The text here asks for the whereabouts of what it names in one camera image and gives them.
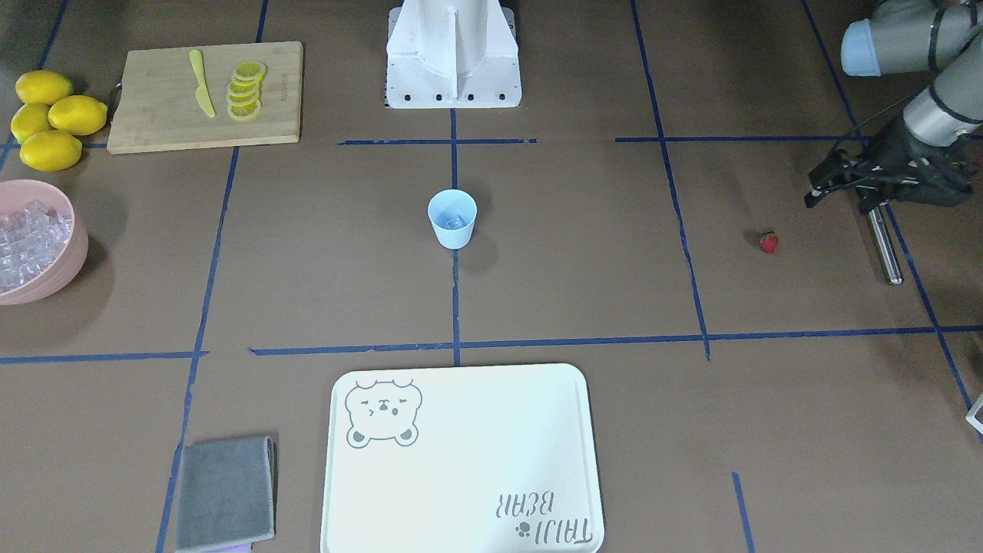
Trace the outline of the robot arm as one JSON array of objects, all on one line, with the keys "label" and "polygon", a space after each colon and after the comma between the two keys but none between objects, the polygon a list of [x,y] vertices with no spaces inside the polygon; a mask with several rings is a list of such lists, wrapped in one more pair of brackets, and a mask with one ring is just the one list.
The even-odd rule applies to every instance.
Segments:
[{"label": "robot arm", "polygon": [[870,18],[846,29],[840,65],[854,77],[936,77],[861,153],[833,147],[809,173],[806,206],[845,189],[856,189],[864,214],[892,200],[941,207],[968,200],[974,168],[962,151],[981,127],[981,3],[879,1]]}]

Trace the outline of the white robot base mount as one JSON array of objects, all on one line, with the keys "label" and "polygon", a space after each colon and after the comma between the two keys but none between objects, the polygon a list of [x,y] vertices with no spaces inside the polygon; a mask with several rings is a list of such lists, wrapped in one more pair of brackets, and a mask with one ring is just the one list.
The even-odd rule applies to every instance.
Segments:
[{"label": "white robot base mount", "polygon": [[404,1],[389,11],[386,106],[499,109],[521,99],[512,9],[498,1]]}]

